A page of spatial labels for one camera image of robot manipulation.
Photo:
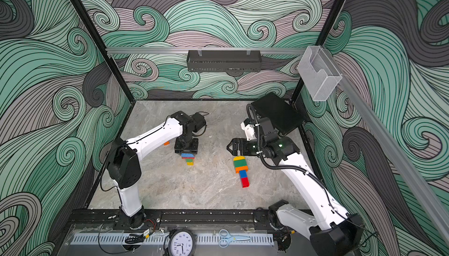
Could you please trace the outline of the yellow curved lego brick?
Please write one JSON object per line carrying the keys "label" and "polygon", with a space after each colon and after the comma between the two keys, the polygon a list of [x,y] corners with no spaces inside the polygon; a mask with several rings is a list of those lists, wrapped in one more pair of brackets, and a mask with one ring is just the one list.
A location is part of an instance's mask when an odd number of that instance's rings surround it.
{"label": "yellow curved lego brick", "polygon": [[246,158],[244,157],[244,156],[238,156],[238,157],[235,157],[234,159],[233,159],[233,161],[241,161],[241,160],[245,160]]}

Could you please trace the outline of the light blue lego brick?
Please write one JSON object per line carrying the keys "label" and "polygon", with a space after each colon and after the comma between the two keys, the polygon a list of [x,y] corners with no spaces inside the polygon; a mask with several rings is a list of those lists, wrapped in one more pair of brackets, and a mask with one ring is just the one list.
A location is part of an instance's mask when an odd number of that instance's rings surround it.
{"label": "light blue lego brick", "polygon": [[188,153],[182,153],[181,156],[182,156],[182,158],[194,158],[195,157],[194,154],[188,154]]}

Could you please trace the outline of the green long lego brick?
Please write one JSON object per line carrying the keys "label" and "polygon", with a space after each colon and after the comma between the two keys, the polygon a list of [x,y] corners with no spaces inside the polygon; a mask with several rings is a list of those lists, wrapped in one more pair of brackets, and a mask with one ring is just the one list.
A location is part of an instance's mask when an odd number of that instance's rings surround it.
{"label": "green long lego brick", "polygon": [[247,168],[247,162],[245,159],[234,160],[233,165],[234,165],[235,169]]}

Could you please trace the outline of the orange long lego brick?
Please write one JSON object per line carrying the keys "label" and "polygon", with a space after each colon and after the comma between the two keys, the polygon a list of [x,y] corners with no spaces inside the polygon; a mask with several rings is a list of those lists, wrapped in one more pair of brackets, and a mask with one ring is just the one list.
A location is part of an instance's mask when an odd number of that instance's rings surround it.
{"label": "orange long lego brick", "polygon": [[236,170],[236,173],[239,173],[241,171],[248,171],[249,168],[248,168],[248,166],[242,166],[242,167],[235,168],[235,170]]}

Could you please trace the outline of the blue square lego brick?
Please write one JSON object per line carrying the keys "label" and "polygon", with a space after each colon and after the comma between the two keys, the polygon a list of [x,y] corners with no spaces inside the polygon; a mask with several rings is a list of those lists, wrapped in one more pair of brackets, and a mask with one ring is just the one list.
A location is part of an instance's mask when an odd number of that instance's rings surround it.
{"label": "blue square lego brick", "polygon": [[246,172],[245,170],[241,170],[241,171],[239,172],[239,175],[240,175],[240,178],[241,178],[241,179],[246,178],[246,177],[247,177],[247,172]]}

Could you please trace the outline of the red square lego brick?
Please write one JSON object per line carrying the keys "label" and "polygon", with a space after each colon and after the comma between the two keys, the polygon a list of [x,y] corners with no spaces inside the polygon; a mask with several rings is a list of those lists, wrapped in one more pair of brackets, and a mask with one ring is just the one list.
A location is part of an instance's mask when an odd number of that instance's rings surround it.
{"label": "red square lego brick", "polygon": [[240,181],[242,184],[242,188],[248,188],[250,186],[248,177],[241,178]]}

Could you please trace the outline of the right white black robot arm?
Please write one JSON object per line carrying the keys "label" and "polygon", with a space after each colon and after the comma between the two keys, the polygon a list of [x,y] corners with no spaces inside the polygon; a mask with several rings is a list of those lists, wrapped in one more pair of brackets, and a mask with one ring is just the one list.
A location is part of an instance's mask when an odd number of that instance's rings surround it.
{"label": "right white black robot arm", "polygon": [[267,143],[234,138],[226,148],[234,156],[257,156],[263,166],[282,171],[309,206],[310,212],[306,213],[284,200],[271,205],[268,216],[272,227],[301,234],[319,256],[344,256],[357,249],[365,230],[361,216],[350,214],[335,200],[289,137]]}

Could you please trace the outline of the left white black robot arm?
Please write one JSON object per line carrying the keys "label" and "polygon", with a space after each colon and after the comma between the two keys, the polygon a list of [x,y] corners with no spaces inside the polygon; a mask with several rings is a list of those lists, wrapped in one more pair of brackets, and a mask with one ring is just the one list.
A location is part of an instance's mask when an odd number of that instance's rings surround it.
{"label": "left white black robot arm", "polygon": [[143,223],[144,209],[139,197],[140,163],[163,144],[175,139],[174,151],[188,158],[198,153],[197,132],[206,127],[199,112],[189,115],[183,111],[169,115],[155,128],[131,139],[118,139],[108,155],[106,168],[118,190],[120,210],[131,220]]}

